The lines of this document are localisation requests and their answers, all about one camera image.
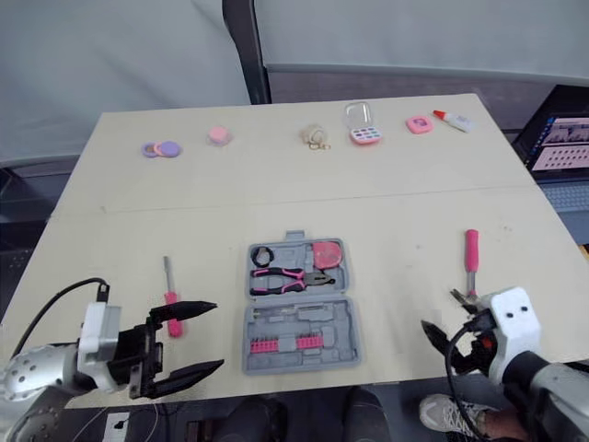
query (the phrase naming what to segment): purple round object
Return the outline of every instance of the purple round object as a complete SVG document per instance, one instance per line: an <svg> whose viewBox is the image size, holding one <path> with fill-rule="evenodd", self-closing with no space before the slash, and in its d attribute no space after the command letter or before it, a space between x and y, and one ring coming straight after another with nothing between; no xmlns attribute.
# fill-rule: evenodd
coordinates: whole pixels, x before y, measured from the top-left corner
<svg viewBox="0 0 589 442"><path fill-rule="evenodd" d="M144 157L148 158L155 158L157 157L157 153L154 150L155 143L145 143L141 146L141 153L144 154Z"/></svg>
<svg viewBox="0 0 589 442"><path fill-rule="evenodd" d="M165 141L159 147L159 151L162 153L162 157L177 157L180 155L180 146L178 143L174 143L173 141Z"/></svg>

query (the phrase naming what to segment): pink-handled pliers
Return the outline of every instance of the pink-handled pliers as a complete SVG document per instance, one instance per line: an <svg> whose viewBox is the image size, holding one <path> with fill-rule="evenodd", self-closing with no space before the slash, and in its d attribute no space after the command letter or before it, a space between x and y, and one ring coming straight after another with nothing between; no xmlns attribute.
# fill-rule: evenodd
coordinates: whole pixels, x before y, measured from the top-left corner
<svg viewBox="0 0 589 442"><path fill-rule="evenodd" d="M294 278L296 281L275 288L251 288L249 293L255 296L264 295L281 295L286 292L302 292L308 285L334 284L333 279L328 274L322 272L305 273L303 269L283 269L281 267L269 267L267 269L258 269L251 271L252 278L263 276L286 276Z"/></svg>

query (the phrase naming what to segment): shoe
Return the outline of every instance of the shoe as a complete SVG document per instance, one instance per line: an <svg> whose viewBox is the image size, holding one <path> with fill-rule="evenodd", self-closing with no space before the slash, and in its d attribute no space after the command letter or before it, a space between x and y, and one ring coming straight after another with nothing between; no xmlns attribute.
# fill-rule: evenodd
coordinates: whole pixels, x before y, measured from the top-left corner
<svg viewBox="0 0 589 442"><path fill-rule="evenodd" d="M496 411L487 405L462 402L470 420L479 427L481 413ZM443 433L456 432L465 436L473 437L474 434L468 428L468 424L460 415L460 410L454 400L445 394L433 394L427 396L420 402L420 420L422 424L433 431Z"/></svg>

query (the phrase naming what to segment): screwdriver handle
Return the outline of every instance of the screwdriver handle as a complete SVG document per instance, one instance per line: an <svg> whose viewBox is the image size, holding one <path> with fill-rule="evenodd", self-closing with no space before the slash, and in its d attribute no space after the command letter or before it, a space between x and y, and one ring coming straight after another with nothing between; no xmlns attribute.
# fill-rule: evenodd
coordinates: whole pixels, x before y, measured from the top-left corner
<svg viewBox="0 0 589 442"><path fill-rule="evenodd" d="M466 255L467 272L477 272L479 270L479 231L467 230L467 255Z"/></svg>
<svg viewBox="0 0 589 442"><path fill-rule="evenodd" d="M176 292L166 292L164 297L166 298L166 304L174 304L175 302L178 302L178 295L176 295ZM167 322L167 334L172 338L179 338L182 336L182 322L179 320L169 320Z"/></svg>

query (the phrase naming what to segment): laptop screen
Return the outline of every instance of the laptop screen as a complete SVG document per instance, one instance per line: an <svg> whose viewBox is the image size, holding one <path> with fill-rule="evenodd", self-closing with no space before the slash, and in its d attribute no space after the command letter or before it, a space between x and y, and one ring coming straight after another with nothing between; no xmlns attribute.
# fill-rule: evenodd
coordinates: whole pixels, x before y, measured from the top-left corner
<svg viewBox="0 0 589 442"><path fill-rule="evenodd" d="M589 170L589 117L550 117L529 152L528 168Z"/></svg>

